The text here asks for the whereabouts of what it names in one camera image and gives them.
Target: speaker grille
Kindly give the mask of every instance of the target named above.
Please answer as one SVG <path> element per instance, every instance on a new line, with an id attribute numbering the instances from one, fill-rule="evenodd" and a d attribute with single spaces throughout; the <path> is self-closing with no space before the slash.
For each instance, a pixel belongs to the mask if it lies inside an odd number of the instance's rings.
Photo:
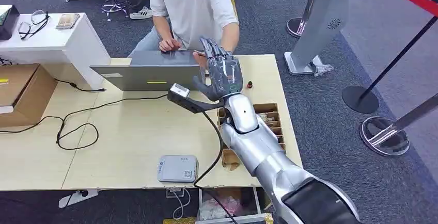
<path id="1" fill-rule="evenodd" d="M 341 19 L 333 19 L 327 24 L 327 29 L 336 29 L 341 25 Z"/>

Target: chair base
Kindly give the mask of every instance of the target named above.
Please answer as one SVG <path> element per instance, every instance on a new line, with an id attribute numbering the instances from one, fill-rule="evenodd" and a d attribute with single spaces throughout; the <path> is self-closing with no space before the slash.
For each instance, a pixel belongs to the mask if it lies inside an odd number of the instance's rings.
<path id="1" fill-rule="evenodd" d="M 126 8 L 128 6 L 127 0 L 107 0 L 105 4 L 102 5 L 102 13 L 106 13 L 106 17 L 108 21 L 111 21 L 110 13 L 123 11 L 125 13 L 125 17 L 128 18 L 128 13 L 126 12 Z"/>

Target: silver laptop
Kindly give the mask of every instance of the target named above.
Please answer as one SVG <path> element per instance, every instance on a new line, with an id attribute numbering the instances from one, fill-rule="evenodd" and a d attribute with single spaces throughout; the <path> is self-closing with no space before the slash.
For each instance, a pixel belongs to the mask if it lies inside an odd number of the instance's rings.
<path id="1" fill-rule="evenodd" d="M 205 72 L 193 51 L 137 51 L 130 65 L 90 66 L 122 91 L 168 91 L 174 83 L 196 90 L 193 76 L 205 81 Z"/>

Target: cardboard organizer tray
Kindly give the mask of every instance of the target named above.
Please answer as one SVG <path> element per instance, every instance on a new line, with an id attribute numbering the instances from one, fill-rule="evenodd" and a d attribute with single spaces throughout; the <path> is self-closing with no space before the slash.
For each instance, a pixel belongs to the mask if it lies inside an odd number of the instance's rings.
<path id="1" fill-rule="evenodd" d="M 254 104 L 253 106 L 256 114 L 262 117 L 269 129 L 272 130 L 272 132 L 274 132 L 274 134 L 277 136 L 278 143 L 281 148 L 283 148 L 283 150 L 286 150 L 277 104 Z M 219 118 L 218 125 L 224 123 L 225 110 L 223 108 L 220 108 L 217 111 L 217 116 Z M 237 155 L 230 148 L 228 148 L 226 144 L 224 144 L 224 150 L 222 152 L 222 165 L 224 167 L 231 166 L 231 170 L 234 170 L 240 165 L 240 163 L 241 162 Z"/>

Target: silver robotic arm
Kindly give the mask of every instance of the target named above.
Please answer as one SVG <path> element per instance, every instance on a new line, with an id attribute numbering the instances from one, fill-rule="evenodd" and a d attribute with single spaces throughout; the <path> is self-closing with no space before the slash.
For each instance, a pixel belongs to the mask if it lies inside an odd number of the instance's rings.
<path id="1" fill-rule="evenodd" d="M 245 168 L 256 177 L 278 214 L 287 224 L 360 223 L 351 199 L 336 185 L 319 179 L 294 164 L 278 144 L 274 133 L 258 117 L 250 100 L 240 94 L 243 86 L 238 60 L 210 39 L 201 39 L 206 51 L 211 85 L 195 77 L 198 89 L 211 101 L 189 98 L 189 90 L 175 84 L 168 99 L 199 113 L 225 107 L 226 121 L 220 131 Z"/>
<path id="2" fill-rule="evenodd" d="M 230 117 L 221 125 L 224 143 L 251 176 L 257 177 L 280 219 L 288 224 L 359 223 L 354 203 L 341 189 L 286 157 L 246 96 L 230 96 L 225 108 Z"/>

